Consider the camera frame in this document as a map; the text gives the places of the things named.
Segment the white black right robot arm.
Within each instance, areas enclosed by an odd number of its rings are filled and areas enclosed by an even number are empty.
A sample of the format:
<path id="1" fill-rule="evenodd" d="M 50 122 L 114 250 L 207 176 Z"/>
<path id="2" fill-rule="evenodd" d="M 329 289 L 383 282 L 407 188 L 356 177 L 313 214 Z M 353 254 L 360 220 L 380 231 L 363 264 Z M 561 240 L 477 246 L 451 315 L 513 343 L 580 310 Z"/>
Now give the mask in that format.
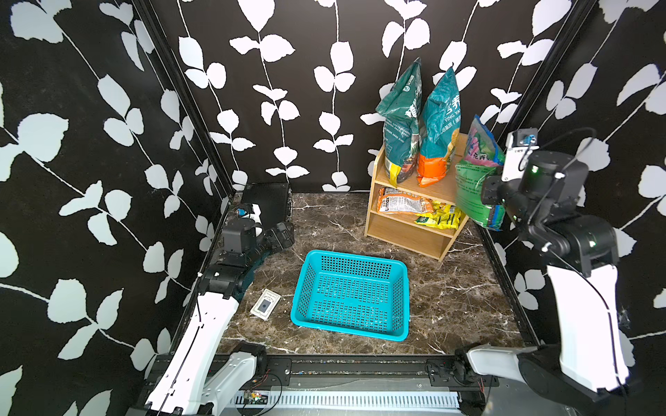
<path id="1" fill-rule="evenodd" d="M 548 400 L 585 410 L 626 395 L 630 376 L 617 323 L 617 234 L 603 218 L 578 212 L 589 168 L 576 157 L 526 151 L 504 168 L 511 180 L 490 177 L 481 200 L 500 204 L 522 241 L 546 263 L 555 294 L 560 342 L 535 348 L 470 348 L 478 375 L 526 384 Z"/>

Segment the teal orange fertilizer bag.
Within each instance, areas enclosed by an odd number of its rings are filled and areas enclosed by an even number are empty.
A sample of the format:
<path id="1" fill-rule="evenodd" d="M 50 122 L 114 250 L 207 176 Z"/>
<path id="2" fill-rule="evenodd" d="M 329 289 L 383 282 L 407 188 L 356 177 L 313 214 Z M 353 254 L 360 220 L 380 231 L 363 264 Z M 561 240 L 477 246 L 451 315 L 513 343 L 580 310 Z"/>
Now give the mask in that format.
<path id="1" fill-rule="evenodd" d="M 425 130 L 421 135 L 417 180 L 420 187 L 429 187 L 449 173 L 460 134 L 460 91 L 453 69 L 449 68 L 439 79 L 421 116 Z"/>

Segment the green pink soil bag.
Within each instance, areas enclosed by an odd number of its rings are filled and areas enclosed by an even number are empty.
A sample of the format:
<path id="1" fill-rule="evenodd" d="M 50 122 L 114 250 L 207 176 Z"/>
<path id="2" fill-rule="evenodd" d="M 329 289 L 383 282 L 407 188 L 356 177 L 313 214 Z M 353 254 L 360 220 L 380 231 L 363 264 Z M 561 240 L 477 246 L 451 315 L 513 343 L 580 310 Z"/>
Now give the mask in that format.
<path id="1" fill-rule="evenodd" d="M 506 210 L 503 206 L 484 205 L 481 192 L 485 179 L 504 166 L 506 156 L 498 147 L 493 134 L 480 120 L 473 119 L 462 159 L 455 166 L 456 206 L 470 220 L 483 228 L 498 231 Z"/>

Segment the orange white fertilizer packet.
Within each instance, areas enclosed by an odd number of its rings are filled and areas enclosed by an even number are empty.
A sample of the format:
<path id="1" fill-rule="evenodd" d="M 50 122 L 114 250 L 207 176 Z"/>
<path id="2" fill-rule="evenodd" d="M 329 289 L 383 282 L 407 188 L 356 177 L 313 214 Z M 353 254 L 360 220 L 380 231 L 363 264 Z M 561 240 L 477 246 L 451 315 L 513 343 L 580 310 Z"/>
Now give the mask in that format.
<path id="1" fill-rule="evenodd" d="M 384 187 L 378 194 L 376 209 L 379 213 L 431 214 L 435 208 L 425 199 L 391 187 Z"/>

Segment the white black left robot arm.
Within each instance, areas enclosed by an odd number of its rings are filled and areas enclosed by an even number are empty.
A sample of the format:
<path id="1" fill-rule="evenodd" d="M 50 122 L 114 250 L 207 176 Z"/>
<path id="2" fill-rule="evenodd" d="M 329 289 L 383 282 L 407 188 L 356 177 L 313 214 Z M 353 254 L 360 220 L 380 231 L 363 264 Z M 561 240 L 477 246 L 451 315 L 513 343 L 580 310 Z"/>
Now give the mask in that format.
<path id="1" fill-rule="evenodd" d="M 270 256 L 291 248 L 290 221 L 267 228 L 253 218 L 234 218 L 220 232 L 217 258 L 199 279 L 187 329 L 144 402 L 130 415 L 220 415 L 237 392 L 266 368 L 265 348 L 241 343 L 215 373 L 211 365 L 221 338 Z"/>

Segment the dark green fertilizer bag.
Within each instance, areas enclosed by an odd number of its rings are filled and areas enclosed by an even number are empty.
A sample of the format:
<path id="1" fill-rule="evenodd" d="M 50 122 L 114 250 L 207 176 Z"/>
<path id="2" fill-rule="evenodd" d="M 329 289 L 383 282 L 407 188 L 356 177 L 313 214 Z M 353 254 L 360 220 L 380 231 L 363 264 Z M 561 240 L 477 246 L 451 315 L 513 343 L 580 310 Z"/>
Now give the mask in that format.
<path id="1" fill-rule="evenodd" d="M 392 187 L 407 180 L 416 169 L 422 102 L 421 59 L 416 58 L 376 107 L 384 118 L 384 164 Z"/>

